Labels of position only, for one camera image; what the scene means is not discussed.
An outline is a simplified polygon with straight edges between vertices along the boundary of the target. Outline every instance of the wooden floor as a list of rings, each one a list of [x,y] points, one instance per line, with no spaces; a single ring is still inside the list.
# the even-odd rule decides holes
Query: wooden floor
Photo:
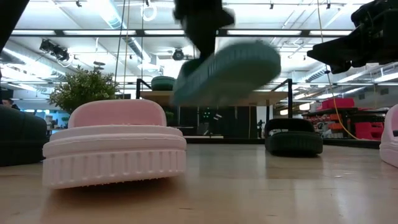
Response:
[[[174,179],[51,192],[41,165],[0,168],[0,223],[397,223],[398,169],[374,149],[282,158],[255,145],[189,145]]]

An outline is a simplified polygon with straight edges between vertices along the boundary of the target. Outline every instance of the green shoe sole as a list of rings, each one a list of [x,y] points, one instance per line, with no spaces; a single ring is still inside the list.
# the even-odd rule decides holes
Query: green shoe sole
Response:
[[[230,45],[198,68],[188,67],[193,70],[181,69],[175,82],[173,105],[232,105],[268,84],[281,70],[276,49],[260,42]]]

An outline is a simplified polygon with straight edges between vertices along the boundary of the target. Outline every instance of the fluorescent light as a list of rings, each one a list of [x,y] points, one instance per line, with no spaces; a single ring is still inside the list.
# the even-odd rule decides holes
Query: fluorescent light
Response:
[[[14,30],[11,35],[55,35],[54,30]]]
[[[17,87],[17,88],[22,88],[22,89],[25,89],[25,90],[36,91],[35,88],[33,88],[33,87],[29,86],[29,85],[25,85],[25,84],[18,84],[18,85],[8,84],[8,85],[13,86],[13,87]]]
[[[361,87],[361,88],[355,88],[355,89],[353,89],[353,90],[348,90],[347,92],[345,92],[344,94],[350,94],[350,93],[355,93],[356,91],[358,91],[358,90],[362,90],[364,87]]]
[[[369,86],[374,85],[373,83],[337,83],[337,85],[344,86]]]
[[[300,110],[309,110],[310,109],[310,104],[309,103],[305,103],[303,105],[300,105],[298,108],[300,108]]]
[[[348,77],[342,78],[341,80],[338,80],[337,82],[338,83],[348,82],[348,81],[354,80],[360,76],[362,76],[362,74],[360,74],[360,73],[355,74],[355,75],[350,75]]]
[[[385,82],[385,81],[393,80],[396,78],[398,78],[398,73],[393,73],[393,74],[389,74],[389,75],[383,75],[382,77],[375,79],[374,82],[375,83]]]
[[[65,35],[135,35],[135,30],[65,30]]]
[[[281,110],[279,112],[280,115],[287,115],[289,112],[287,110]]]
[[[142,64],[137,65],[137,67],[140,70],[159,70],[160,69],[159,65],[153,65],[151,63],[142,63]]]
[[[323,30],[321,33],[320,30],[312,30],[310,35],[348,35],[351,32],[350,30]]]
[[[145,30],[147,35],[184,35],[184,30]]]
[[[38,84],[47,84],[48,82],[29,82],[29,81],[27,81],[27,82],[12,82],[12,84],[31,84],[31,85],[33,85],[33,84],[36,84],[36,85],[38,85]]]
[[[287,100],[280,100],[280,102],[286,103]],[[293,102],[297,102],[297,103],[313,103],[313,102],[316,102],[316,100],[293,100]]]
[[[301,98],[305,98],[306,96],[307,96],[306,94],[302,93],[302,94],[299,94],[299,95],[295,96],[294,99],[295,100],[299,100]]]
[[[318,99],[327,99],[327,98],[331,98],[333,96],[338,96],[338,95],[340,95],[340,93],[334,93],[334,94],[327,93],[327,94],[323,94],[323,95],[320,95],[320,96],[316,96],[316,98],[318,98]]]
[[[29,101],[44,101],[44,100],[48,100],[46,98],[23,98],[23,99],[19,99],[19,98],[11,98],[12,100],[16,101],[16,100],[29,100]]]
[[[398,83],[378,83],[380,86],[398,86]]]
[[[300,35],[300,30],[228,30],[228,35]]]

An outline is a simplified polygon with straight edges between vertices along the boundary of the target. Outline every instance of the potted plant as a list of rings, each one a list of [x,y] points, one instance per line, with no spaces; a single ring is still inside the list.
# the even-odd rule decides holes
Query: potted plant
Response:
[[[75,74],[66,74],[66,83],[57,85],[50,94],[49,103],[69,114],[79,106],[98,100],[116,99],[117,85],[113,74],[103,75],[99,70],[77,68]]]
[[[62,117],[61,120],[65,123],[65,128],[68,128],[69,117]]]
[[[171,122],[173,122],[174,113],[170,112],[170,111],[166,111],[165,114],[166,114],[167,125],[170,125]]]

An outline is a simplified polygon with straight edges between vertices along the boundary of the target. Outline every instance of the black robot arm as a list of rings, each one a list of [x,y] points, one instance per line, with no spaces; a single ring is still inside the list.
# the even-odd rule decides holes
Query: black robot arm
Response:
[[[346,72],[367,63],[381,65],[398,61],[398,0],[375,0],[351,15],[355,30],[346,37],[313,46],[307,55]]]

